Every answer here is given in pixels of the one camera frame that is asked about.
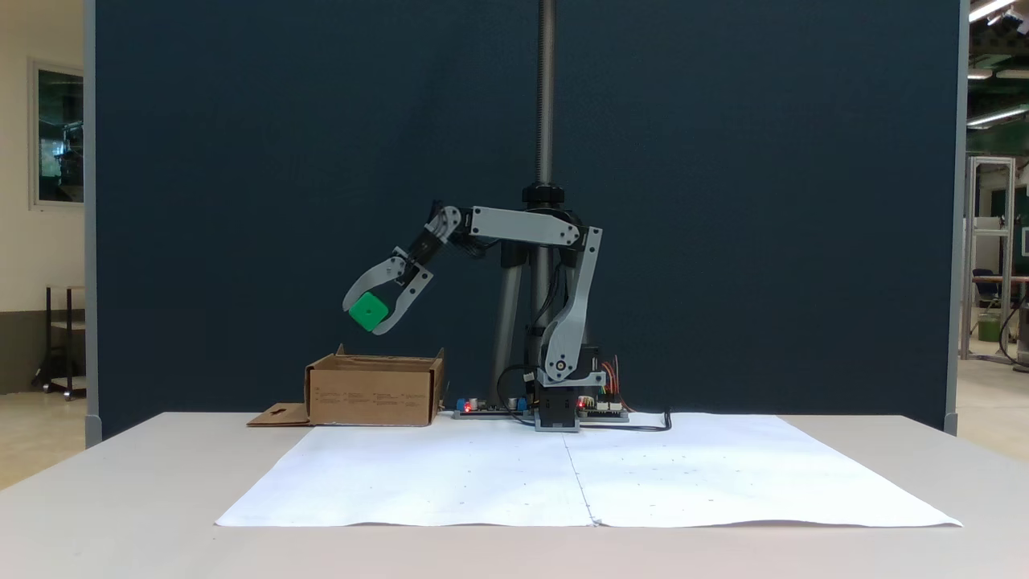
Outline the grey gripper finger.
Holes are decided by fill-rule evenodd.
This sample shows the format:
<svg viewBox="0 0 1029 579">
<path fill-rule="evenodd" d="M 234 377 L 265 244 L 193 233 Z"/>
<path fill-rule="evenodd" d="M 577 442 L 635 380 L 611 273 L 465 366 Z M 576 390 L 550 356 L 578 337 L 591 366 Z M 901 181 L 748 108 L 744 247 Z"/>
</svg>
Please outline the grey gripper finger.
<svg viewBox="0 0 1029 579">
<path fill-rule="evenodd" d="M 409 312 L 409 307 L 415 303 L 415 300 L 423 293 L 423 290 L 433 281 L 434 275 L 426 269 L 409 269 L 412 277 L 405 280 L 402 285 L 402 292 L 398 294 L 393 307 L 390 309 L 389 315 L 382 320 L 379 320 L 378 325 L 374 327 L 372 333 L 375 335 L 383 335 L 393 329 L 398 322 Z"/>
<path fill-rule="evenodd" d="M 365 293 L 370 293 L 375 287 L 383 286 L 387 283 L 393 283 L 393 285 L 398 286 L 404 285 L 407 282 L 407 278 L 405 278 L 407 273 L 407 256 L 405 254 L 391 254 L 390 257 L 380 261 L 358 277 L 356 282 L 346 292 L 344 301 L 342 301 L 342 310 L 349 312 Z"/>
</svg>

